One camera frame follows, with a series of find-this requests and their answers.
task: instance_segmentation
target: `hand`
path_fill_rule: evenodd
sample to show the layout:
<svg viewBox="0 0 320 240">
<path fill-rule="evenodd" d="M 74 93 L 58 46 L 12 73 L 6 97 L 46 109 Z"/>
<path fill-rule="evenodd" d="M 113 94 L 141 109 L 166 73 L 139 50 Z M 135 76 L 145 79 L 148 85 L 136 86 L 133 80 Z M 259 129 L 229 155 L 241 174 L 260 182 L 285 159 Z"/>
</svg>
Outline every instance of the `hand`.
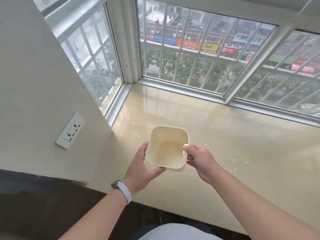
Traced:
<svg viewBox="0 0 320 240">
<path fill-rule="evenodd" d="M 214 159 L 210 151 L 200 145 L 187 145 L 182 147 L 188 153 L 187 164 L 193 166 L 200 178 L 212 185 L 214 172 L 221 166 Z"/>
<path fill-rule="evenodd" d="M 159 167 L 150 172 L 147 171 L 143 163 L 147 147 L 148 142 L 145 142 L 138 149 L 123 179 L 124 185 L 128 188 L 132 196 L 146 188 L 151 180 L 166 170 L 164 167 Z"/>
</svg>

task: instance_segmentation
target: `watch face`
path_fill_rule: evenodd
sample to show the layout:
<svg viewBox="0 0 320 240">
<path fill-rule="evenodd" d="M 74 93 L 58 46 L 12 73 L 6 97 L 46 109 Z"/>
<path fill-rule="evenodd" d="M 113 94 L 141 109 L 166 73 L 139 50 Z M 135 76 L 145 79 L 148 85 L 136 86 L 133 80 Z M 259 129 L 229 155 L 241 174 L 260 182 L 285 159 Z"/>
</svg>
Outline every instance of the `watch face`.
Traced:
<svg viewBox="0 0 320 240">
<path fill-rule="evenodd" d="M 116 183 L 118 183 L 119 181 L 120 181 L 119 179 L 116 180 L 116 181 L 113 181 L 112 184 L 111 184 L 111 187 L 113 188 L 116 185 Z"/>
</svg>

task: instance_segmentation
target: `electrical outlet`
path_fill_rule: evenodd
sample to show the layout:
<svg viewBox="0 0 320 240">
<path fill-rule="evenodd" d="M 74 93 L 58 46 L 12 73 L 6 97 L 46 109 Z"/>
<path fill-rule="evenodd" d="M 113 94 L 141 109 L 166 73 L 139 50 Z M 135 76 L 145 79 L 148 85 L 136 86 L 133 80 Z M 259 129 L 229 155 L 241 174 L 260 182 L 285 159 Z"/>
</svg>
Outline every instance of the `electrical outlet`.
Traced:
<svg viewBox="0 0 320 240">
<path fill-rule="evenodd" d="M 84 124 L 85 120 L 78 112 L 75 112 L 69 123 L 62 130 L 61 134 L 56 140 L 56 143 L 65 149 L 69 149 Z"/>
</svg>

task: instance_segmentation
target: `storage bin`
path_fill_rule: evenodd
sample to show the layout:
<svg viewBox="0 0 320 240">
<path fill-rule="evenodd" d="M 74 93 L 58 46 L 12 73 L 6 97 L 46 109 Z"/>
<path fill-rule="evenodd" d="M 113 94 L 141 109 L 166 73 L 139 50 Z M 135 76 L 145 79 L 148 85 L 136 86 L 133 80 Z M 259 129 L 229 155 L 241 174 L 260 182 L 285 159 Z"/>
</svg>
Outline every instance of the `storage bin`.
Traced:
<svg viewBox="0 0 320 240">
<path fill-rule="evenodd" d="M 182 149 L 189 144 L 189 134 L 181 128 L 156 126 L 150 132 L 146 150 L 146 160 L 153 165 L 179 169 L 187 161 L 187 153 Z"/>
</svg>

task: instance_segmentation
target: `watch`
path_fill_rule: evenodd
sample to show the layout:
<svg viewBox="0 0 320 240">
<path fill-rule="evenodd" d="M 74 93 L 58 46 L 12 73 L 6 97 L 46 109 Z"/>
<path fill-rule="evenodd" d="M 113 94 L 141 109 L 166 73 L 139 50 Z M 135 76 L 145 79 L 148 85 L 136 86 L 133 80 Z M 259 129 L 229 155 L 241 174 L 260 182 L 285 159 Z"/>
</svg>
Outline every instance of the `watch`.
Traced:
<svg viewBox="0 0 320 240">
<path fill-rule="evenodd" d="M 127 198 L 127 204 L 130 203 L 132 196 L 130 194 L 130 191 L 128 190 L 128 188 L 125 186 L 125 184 L 121 181 L 121 180 L 116 180 L 111 184 L 111 187 L 113 189 L 119 189 L 122 191 L 122 193 L 125 195 L 125 197 Z"/>
</svg>

